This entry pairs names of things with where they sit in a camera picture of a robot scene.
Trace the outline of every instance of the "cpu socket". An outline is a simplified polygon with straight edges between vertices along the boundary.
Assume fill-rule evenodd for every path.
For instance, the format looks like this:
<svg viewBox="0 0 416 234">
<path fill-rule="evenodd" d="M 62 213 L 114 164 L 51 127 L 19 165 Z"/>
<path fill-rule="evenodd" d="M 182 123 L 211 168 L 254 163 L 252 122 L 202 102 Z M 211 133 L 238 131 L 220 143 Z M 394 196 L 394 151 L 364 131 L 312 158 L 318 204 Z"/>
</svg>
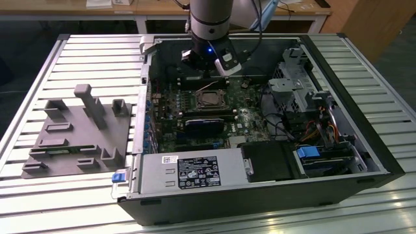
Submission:
<svg viewBox="0 0 416 234">
<path fill-rule="evenodd" d="M 228 108 L 223 90 L 202 90 L 195 92 L 196 107 L 200 110 L 224 110 Z"/>
</svg>

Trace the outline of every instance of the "metal bracket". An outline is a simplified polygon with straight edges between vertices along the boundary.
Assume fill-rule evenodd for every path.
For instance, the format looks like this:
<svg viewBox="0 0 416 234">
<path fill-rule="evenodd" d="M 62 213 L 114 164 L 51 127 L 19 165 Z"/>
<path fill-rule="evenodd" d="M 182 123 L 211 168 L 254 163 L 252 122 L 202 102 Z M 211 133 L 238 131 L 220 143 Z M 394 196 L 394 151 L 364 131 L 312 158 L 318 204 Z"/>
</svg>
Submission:
<svg viewBox="0 0 416 234">
<path fill-rule="evenodd" d="M 143 55 L 148 55 L 152 51 L 155 51 L 155 36 L 146 35 L 140 38 L 139 48 Z"/>
</svg>

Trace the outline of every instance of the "motherboard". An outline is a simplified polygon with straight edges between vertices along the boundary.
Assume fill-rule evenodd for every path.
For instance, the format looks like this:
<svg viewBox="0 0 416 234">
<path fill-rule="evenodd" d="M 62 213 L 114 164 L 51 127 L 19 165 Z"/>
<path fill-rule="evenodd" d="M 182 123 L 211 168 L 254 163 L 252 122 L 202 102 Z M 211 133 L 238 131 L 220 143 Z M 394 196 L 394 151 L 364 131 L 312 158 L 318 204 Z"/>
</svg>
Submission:
<svg viewBox="0 0 416 234">
<path fill-rule="evenodd" d="M 170 84 L 154 95 L 159 152 L 236 148 L 271 139 L 263 122 L 259 98 L 262 84 L 247 77 L 204 83 L 183 90 Z"/>
</svg>

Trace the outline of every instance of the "white paper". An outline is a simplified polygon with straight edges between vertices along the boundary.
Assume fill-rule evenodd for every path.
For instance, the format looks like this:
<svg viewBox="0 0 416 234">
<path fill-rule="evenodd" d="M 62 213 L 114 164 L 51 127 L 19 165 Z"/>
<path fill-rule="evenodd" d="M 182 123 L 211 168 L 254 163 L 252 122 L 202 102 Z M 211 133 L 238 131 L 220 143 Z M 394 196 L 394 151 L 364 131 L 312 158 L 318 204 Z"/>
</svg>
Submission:
<svg viewBox="0 0 416 234">
<path fill-rule="evenodd" d="M 111 0 L 87 0 L 87 9 L 112 8 Z"/>
</svg>

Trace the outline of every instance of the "white table leg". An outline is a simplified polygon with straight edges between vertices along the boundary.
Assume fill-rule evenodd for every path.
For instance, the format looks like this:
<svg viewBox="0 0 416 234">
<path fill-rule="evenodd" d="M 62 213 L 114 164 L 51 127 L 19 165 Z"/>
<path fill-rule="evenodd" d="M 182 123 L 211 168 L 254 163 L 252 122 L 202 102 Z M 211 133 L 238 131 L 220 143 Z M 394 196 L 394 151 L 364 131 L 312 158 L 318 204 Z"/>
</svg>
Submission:
<svg viewBox="0 0 416 234">
<path fill-rule="evenodd" d="M 320 29 L 324 26 L 326 19 L 327 19 L 327 15 L 315 17 L 315 21 L 311 25 L 308 33 L 319 33 L 320 32 Z"/>
<path fill-rule="evenodd" d="M 148 33 L 148 28 L 146 26 L 147 16 L 136 16 L 135 20 L 139 34 L 147 34 Z"/>
</svg>

